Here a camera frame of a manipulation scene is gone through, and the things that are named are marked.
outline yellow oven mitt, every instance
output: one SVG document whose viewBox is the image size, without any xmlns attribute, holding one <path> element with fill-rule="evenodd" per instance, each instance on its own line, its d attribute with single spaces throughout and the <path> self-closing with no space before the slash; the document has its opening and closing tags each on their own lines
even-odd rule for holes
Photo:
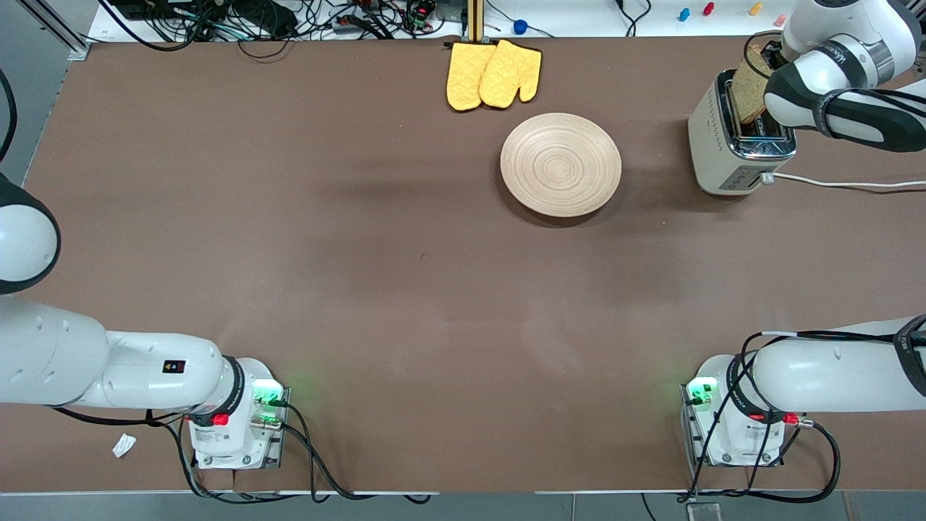
<svg viewBox="0 0 926 521">
<path fill-rule="evenodd" d="M 500 41 L 482 75 L 479 87 L 482 101 L 492 107 L 508 108 L 514 103 L 515 93 L 519 89 L 520 100 L 524 103 L 531 101 L 537 95 L 542 57 L 540 51 L 527 49 L 506 40 Z"/>
<path fill-rule="evenodd" d="M 470 110 L 480 105 L 479 85 L 494 52 L 494 45 L 454 44 L 447 74 L 447 103 L 454 110 Z"/>
</svg>

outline brown tabletop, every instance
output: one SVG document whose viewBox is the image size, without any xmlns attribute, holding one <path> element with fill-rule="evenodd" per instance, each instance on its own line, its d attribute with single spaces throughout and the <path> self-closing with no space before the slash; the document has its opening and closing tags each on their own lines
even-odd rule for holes
<svg viewBox="0 0 926 521">
<path fill-rule="evenodd" d="M 291 44 L 271 65 L 234 44 L 96 45 L 31 167 L 64 247 L 22 297 L 259 358 L 361 490 L 684 489 L 678 385 L 705 358 L 760 329 L 926 310 L 922 195 L 697 188 L 685 121 L 741 39 L 528 44 L 544 51 L 536 99 L 466 114 L 444 101 L 435 41 Z M 501 181 L 507 134 L 550 111 L 620 149 L 617 194 L 591 217 L 541 218 Z M 799 142 L 786 172 L 923 177 L 918 155 Z M 816 416 L 842 446 L 841 488 L 926 489 L 908 449 L 926 414 Z M 185 487 L 160 430 L 12 405 L 0 428 L 2 491 Z M 120 461 L 123 431 L 139 441 Z M 804 436 L 758 485 L 820 487 L 828 458 Z M 304 454 L 233 486 L 306 489 Z"/>
</svg>

